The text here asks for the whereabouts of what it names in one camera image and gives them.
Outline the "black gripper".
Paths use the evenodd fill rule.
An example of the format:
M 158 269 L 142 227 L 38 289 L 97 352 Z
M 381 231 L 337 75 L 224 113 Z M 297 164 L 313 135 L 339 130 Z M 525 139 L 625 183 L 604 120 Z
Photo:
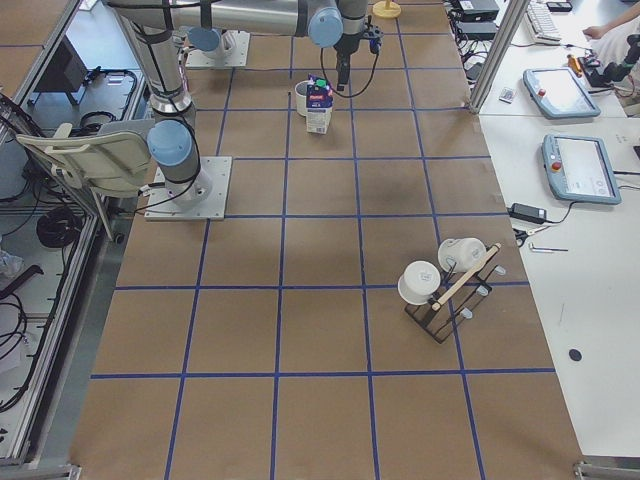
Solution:
M 337 88 L 345 88 L 350 78 L 350 58 L 359 49 L 361 34 L 344 33 L 334 45 L 336 51 Z

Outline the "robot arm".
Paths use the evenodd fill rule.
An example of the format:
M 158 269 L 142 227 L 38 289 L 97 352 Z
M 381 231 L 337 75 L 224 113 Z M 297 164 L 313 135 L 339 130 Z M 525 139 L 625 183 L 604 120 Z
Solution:
M 187 32 L 192 46 L 209 58 L 222 59 L 236 48 L 235 34 L 227 30 L 193 27 Z
M 110 1 L 146 79 L 158 120 L 195 122 L 185 71 L 226 69 L 247 63 L 256 33 L 307 37 L 336 51 L 335 90 L 350 78 L 351 57 L 361 43 L 372 54 L 381 30 L 365 1 Z

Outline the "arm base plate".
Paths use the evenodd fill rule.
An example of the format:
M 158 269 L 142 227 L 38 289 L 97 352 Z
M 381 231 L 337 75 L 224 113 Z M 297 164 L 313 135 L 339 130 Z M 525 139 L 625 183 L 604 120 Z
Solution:
M 203 156 L 193 184 L 178 185 L 165 180 L 160 167 L 154 182 L 162 187 L 150 191 L 151 206 L 143 211 L 149 221 L 223 220 L 231 177 L 230 156 Z
M 188 69 L 243 68 L 247 64 L 250 34 L 239 30 L 192 28 L 187 33 Z

